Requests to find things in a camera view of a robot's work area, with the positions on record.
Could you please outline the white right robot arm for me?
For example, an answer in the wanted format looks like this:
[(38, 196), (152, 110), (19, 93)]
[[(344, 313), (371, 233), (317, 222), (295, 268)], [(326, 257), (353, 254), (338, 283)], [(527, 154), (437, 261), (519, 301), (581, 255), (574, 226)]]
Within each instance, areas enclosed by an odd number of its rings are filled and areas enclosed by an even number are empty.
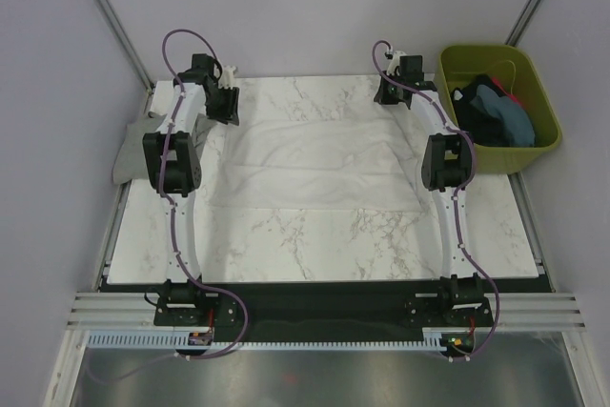
[(374, 101), (386, 107), (403, 104), (427, 134), (421, 161), (421, 182), (437, 209), (442, 244), (443, 277), (469, 277), (477, 272), (468, 253), (466, 187), (474, 178), (470, 137), (443, 109), (436, 86), (425, 79), (423, 57), (388, 50), (386, 70)]

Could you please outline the white t-shirt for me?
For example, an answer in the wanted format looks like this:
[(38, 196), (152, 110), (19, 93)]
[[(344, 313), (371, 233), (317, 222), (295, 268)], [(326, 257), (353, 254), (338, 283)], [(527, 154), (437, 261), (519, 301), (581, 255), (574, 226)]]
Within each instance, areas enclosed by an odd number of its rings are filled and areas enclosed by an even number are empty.
[(261, 121), (228, 130), (213, 203), (419, 214), (424, 203), (417, 163), (391, 117)]

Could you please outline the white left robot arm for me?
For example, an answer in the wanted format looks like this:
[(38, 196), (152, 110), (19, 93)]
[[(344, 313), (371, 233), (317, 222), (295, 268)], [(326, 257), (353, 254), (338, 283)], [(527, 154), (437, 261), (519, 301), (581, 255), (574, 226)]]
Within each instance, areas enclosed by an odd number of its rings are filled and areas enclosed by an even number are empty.
[(166, 279), (199, 278), (194, 239), (194, 202), (202, 170), (195, 148), (199, 115), (212, 124), (239, 124), (235, 68), (213, 56), (192, 56), (191, 67), (173, 81), (173, 102), (160, 126), (143, 135), (142, 147), (151, 186), (163, 200), (168, 230)]

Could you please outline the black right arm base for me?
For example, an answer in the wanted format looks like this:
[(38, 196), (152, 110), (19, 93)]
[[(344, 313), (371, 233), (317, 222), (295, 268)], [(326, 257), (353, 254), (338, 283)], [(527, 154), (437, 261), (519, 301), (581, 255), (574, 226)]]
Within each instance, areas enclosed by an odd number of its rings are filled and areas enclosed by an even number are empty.
[(433, 293), (414, 293), (406, 298), (406, 324), (423, 327), (490, 327), (494, 322), (481, 278), (442, 277)]

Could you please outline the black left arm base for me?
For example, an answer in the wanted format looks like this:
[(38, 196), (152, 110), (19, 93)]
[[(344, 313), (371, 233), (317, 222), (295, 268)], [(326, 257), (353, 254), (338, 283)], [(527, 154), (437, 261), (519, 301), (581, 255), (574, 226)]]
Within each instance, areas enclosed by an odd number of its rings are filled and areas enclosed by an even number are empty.
[(173, 327), (236, 327), (244, 314), (234, 298), (206, 292), (191, 282), (152, 285), (144, 300), (154, 307), (153, 324)]

